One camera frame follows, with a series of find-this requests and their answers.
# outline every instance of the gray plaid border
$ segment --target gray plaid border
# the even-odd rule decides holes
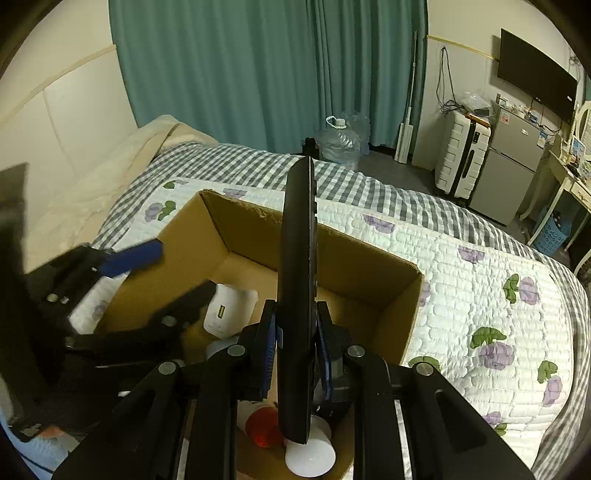
[[[287,171],[299,158],[231,144],[180,144],[156,157],[119,198],[100,229],[94,246],[108,248],[129,229],[143,202],[158,185],[173,177],[283,190]],[[555,260],[519,243],[489,222],[444,199],[384,185],[341,166],[315,161],[318,197],[384,213],[414,225],[445,233],[474,245],[529,258],[546,265],[561,287],[574,339],[574,375],[570,397],[546,430],[532,471],[538,480],[550,480],[569,456],[584,413],[591,336],[589,303],[583,286]]]

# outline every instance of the purple flower pattern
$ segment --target purple flower pattern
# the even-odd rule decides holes
[[[540,296],[538,295],[538,287],[535,286],[533,278],[524,277],[519,284],[519,297],[522,301],[529,305],[538,303]]]
[[[468,247],[459,246],[457,247],[457,252],[460,254],[460,257],[471,264],[476,265],[480,260],[484,260],[484,252],[480,252],[478,250],[473,250]]]
[[[394,231],[394,224],[386,220],[380,220],[379,218],[365,214],[363,214],[363,219],[365,223],[374,227],[380,233],[392,233]]]
[[[238,190],[238,189],[223,189],[223,194],[226,197],[230,197],[230,198],[239,200],[247,194],[247,191],[246,190]]]
[[[482,417],[486,420],[487,424],[491,427],[495,427],[499,423],[501,423],[501,412],[500,411],[491,411]]]
[[[418,306],[424,307],[429,298],[431,298],[431,284],[427,280],[423,280],[421,293],[418,296]]]
[[[153,203],[150,205],[147,210],[145,211],[145,220],[146,222],[151,222],[152,220],[156,220],[156,217],[162,210],[162,203]]]
[[[543,407],[554,405],[562,392],[562,379],[558,375],[554,375],[546,383],[546,390],[544,392],[544,399],[542,400]]]
[[[92,319],[95,322],[98,322],[101,317],[103,316],[103,314],[105,313],[105,310],[107,309],[107,307],[109,306],[109,303],[101,300],[95,307],[94,311],[92,312]]]
[[[515,354],[511,345],[495,342],[483,345],[478,352],[478,359],[481,366],[493,370],[504,370],[505,367],[513,364]]]

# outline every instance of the beige blanket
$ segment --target beige blanket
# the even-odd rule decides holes
[[[162,115],[136,130],[101,164],[48,205],[25,239],[25,270],[31,271],[75,245],[92,242],[111,207],[159,153],[182,142],[217,140]]]

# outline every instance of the white roll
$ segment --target white roll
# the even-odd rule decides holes
[[[311,478],[324,475],[336,461],[328,422],[312,415],[308,443],[302,445],[285,439],[285,465],[298,476]]]

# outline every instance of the tv screen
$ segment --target tv screen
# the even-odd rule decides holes
[[[501,30],[497,75],[572,123],[577,80],[548,55],[507,30]]]

